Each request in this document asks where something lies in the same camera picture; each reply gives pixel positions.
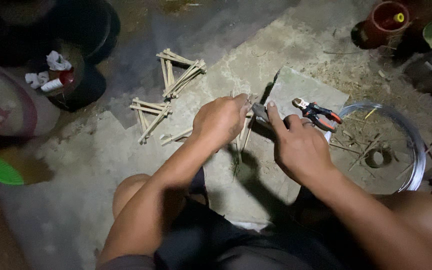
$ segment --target red container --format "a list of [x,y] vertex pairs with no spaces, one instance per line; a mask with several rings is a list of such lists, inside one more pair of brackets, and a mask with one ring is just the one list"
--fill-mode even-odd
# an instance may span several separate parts
[[[395,21],[394,17],[403,14],[404,21]],[[410,24],[410,12],[403,4],[386,1],[377,5],[369,13],[360,32],[362,49],[375,49],[386,45],[388,41],[404,32]]]

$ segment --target yellow cap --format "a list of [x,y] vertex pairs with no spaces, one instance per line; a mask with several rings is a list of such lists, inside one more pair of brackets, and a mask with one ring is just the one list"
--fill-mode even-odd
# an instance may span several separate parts
[[398,23],[402,23],[404,21],[404,14],[398,13],[393,17],[394,21],[397,21]]

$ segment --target knee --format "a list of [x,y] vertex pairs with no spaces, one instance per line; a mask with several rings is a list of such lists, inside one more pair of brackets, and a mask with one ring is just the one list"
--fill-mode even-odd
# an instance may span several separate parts
[[116,191],[114,192],[115,196],[117,193],[120,193],[133,185],[136,185],[141,182],[143,183],[146,182],[149,179],[149,177],[150,176],[145,173],[139,173],[127,177],[121,183],[119,183],[119,185],[117,185]]
[[394,201],[388,207],[421,236],[432,242],[431,194],[417,191],[394,194]]
[[116,188],[113,196],[113,216],[119,215],[123,207],[149,179],[149,175],[141,173],[124,179]]

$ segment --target pliers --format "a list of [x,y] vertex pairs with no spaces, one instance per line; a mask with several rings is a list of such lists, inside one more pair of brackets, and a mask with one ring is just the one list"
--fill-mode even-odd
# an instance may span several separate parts
[[322,114],[326,116],[327,119],[333,120],[338,124],[343,123],[343,120],[339,117],[338,114],[334,113],[332,110],[319,107],[316,102],[306,102],[302,98],[298,97],[293,99],[293,105],[299,109],[303,113],[303,117],[311,120],[317,127],[324,131],[330,131],[332,133],[336,132],[336,128],[331,126],[326,121],[319,118],[318,114]]

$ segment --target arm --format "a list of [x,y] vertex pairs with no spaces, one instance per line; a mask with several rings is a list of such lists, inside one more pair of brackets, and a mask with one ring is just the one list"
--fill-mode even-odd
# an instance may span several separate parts
[[382,269],[432,269],[432,248],[387,207],[345,177],[331,162],[329,145],[297,115],[286,118],[271,103],[268,116],[277,136],[276,162],[333,210]]
[[128,201],[114,221],[98,264],[128,255],[148,255],[183,208],[192,178],[213,153],[241,132],[247,95],[220,97],[201,107],[186,142]]

